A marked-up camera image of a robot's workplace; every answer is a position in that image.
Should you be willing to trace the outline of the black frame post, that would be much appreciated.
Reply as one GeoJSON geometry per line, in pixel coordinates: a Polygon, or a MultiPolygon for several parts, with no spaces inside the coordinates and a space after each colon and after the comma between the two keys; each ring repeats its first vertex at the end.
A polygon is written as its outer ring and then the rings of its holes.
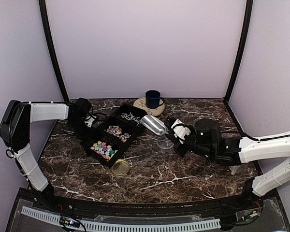
{"type": "Polygon", "coordinates": [[[237,79],[237,76],[238,76],[238,73],[240,70],[240,65],[241,65],[241,61],[243,58],[243,54],[244,54],[244,50],[245,50],[245,46],[246,46],[246,41],[247,41],[247,36],[248,36],[249,25],[250,25],[250,21],[251,21],[252,8],[253,8],[253,0],[247,0],[246,7],[245,7],[244,19],[243,19],[243,25],[242,25],[242,30],[241,30],[240,40],[239,40],[239,45],[238,45],[238,49],[237,49],[237,53],[236,53],[236,57],[235,57],[235,61],[234,61],[234,66],[232,69],[232,73],[231,73],[231,77],[230,77],[230,81],[229,81],[229,84],[227,87],[226,94],[223,98],[225,104],[228,104],[230,99],[231,99],[232,92],[233,92],[234,87],[235,87],[236,79],[237,79]]]}
{"type": "Polygon", "coordinates": [[[44,36],[45,36],[48,52],[50,55],[51,63],[53,66],[53,70],[55,73],[56,81],[57,81],[57,84],[58,84],[58,87],[59,87],[59,90],[60,90],[60,93],[61,93],[63,100],[65,102],[68,102],[70,99],[69,99],[68,92],[67,92],[65,84],[64,84],[62,73],[61,73],[61,70],[59,67],[57,54],[55,51],[55,46],[54,46],[54,42],[53,42],[53,38],[52,38],[52,34],[51,34],[50,22],[49,22],[49,18],[48,18],[46,1],[45,0],[38,0],[38,2],[39,2],[40,15],[41,15],[42,25],[43,25],[43,30],[44,30],[44,36]]]}

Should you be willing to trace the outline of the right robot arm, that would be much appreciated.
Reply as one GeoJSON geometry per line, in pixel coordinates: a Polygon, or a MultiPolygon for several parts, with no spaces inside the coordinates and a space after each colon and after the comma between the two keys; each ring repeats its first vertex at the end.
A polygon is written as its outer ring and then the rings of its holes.
{"type": "Polygon", "coordinates": [[[194,126],[169,117],[166,119],[167,138],[180,156],[194,153],[233,172],[244,164],[257,160],[285,157],[286,160],[272,170],[245,183],[244,194],[237,198],[237,206],[247,210],[269,191],[290,181],[290,131],[271,137],[253,138],[244,135],[239,139],[223,139],[219,123],[212,119],[200,119],[194,126]]]}

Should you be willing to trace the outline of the black three-compartment candy tray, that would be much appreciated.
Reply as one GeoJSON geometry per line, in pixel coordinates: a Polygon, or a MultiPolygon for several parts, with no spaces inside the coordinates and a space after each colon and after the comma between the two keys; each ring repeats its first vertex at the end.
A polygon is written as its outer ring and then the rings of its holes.
{"type": "Polygon", "coordinates": [[[144,131],[141,119],[146,115],[143,109],[123,104],[95,128],[90,139],[83,140],[80,145],[87,155],[110,168],[144,131]]]}

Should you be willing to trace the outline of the beige ceramic plate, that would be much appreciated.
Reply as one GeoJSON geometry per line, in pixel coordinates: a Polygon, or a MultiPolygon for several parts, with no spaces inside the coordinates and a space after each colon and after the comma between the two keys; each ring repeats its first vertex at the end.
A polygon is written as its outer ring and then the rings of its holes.
{"type": "Polygon", "coordinates": [[[155,109],[150,109],[146,106],[146,98],[141,97],[141,98],[138,98],[133,103],[133,106],[145,110],[148,115],[160,116],[165,110],[165,103],[163,102],[163,100],[160,100],[159,102],[162,103],[161,106],[159,106],[158,108],[155,108],[155,109]]]}

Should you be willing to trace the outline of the right black frame post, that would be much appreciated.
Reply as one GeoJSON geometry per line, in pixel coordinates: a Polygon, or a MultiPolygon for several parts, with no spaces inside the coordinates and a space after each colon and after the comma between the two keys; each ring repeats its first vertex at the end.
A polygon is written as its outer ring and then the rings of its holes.
{"type": "Polygon", "coordinates": [[[230,99],[231,99],[232,92],[233,92],[234,87],[235,87],[236,79],[237,79],[237,76],[238,76],[238,73],[240,70],[240,65],[241,65],[241,61],[243,58],[243,54],[244,54],[244,50],[245,50],[245,46],[246,46],[246,41],[247,41],[247,36],[248,36],[249,25],[250,25],[250,21],[251,21],[252,8],[253,8],[253,0],[247,0],[246,7],[245,7],[244,19],[243,19],[243,25],[242,25],[242,30],[241,30],[240,40],[239,40],[239,45],[238,45],[238,49],[237,49],[237,53],[236,53],[236,57],[235,57],[235,61],[234,61],[234,66],[232,69],[232,73],[231,73],[231,77],[230,77],[230,81],[229,81],[229,84],[227,87],[226,94],[223,98],[225,104],[228,104],[230,99]]]}

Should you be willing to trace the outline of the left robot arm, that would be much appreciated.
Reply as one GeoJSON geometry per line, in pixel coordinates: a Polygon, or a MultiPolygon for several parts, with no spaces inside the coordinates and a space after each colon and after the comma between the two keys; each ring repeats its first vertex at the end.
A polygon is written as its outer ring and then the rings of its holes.
{"type": "Polygon", "coordinates": [[[30,186],[42,193],[39,202],[48,211],[58,207],[53,187],[43,174],[31,148],[31,126],[36,122],[66,120],[74,133],[82,138],[93,134],[97,117],[91,103],[79,98],[75,102],[11,100],[0,123],[0,137],[7,147],[6,155],[14,159],[30,186]]]}

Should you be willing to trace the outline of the dark blue mug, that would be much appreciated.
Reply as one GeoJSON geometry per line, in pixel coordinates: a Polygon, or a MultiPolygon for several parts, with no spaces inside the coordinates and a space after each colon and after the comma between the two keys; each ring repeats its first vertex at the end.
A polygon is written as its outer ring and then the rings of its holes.
{"type": "Polygon", "coordinates": [[[165,100],[157,90],[148,90],[145,93],[145,103],[147,108],[156,109],[164,104],[165,100]]]}

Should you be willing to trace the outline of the gold jar lid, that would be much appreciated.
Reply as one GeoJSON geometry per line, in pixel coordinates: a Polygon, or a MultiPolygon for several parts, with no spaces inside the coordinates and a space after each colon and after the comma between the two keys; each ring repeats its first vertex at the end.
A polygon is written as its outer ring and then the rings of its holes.
{"type": "Polygon", "coordinates": [[[125,175],[130,170],[130,164],[125,159],[118,159],[111,167],[111,172],[115,175],[125,175]]]}

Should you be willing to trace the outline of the clear plastic jar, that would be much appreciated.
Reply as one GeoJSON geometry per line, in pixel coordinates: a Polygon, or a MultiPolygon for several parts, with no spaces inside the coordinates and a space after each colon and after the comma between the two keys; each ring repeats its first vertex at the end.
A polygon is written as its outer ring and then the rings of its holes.
{"type": "Polygon", "coordinates": [[[170,153],[173,150],[173,142],[166,136],[160,136],[156,141],[157,147],[162,153],[170,153]]]}

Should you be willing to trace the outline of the left black frame post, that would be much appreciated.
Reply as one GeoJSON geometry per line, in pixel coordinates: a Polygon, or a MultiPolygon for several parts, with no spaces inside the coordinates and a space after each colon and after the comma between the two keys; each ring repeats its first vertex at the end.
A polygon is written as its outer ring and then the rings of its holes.
{"type": "Polygon", "coordinates": [[[52,38],[52,34],[51,34],[50,22],[49,22],[49,18],[48,18],[46,1],[45,0],[38,0],[38,2],[39,2],[40,15],[41,15],[42,25],[43,25],[43,30],[44,30],[44,36],[45,36],[48,52],[50,55],[51,63],[53,66],[53,70],[55,73],[56,81],[57,81],[57,84],[58,84],[58,87],[59,87],[59,90],[60,90],[60,93],[61,93],[63,100],[65,102],[68,102],[70,99],[69,99],[68,92],[67,92],[65,84],[64,84],[62,73],[61,73],[61,70],[59,67],[57,54],[55,51],[55,46],[54,46],[54,42],[53,42],[53,38],[52,38]]]}

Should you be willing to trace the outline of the metal scoop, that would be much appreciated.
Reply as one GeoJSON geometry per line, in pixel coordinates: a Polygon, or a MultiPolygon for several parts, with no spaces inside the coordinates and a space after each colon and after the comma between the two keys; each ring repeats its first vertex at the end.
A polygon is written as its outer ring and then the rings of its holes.
{"type": "Polygon", "coordinates": [[[141,124],[158,136],[163,136],[168,131],[165,124],[152,115],[146,115],[142,117],[141,124]]]}

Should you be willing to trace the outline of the white mug yellow inside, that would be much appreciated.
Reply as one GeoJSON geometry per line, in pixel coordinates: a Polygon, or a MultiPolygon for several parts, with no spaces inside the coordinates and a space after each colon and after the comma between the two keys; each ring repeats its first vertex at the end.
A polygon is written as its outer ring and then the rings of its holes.
{"type": "Polygon", "coordinates": [[[231,175],[236,175],[238,173],[240,173],[241,171],[241,165],[236,165],[236,166],[229,166],[231,175]]]}

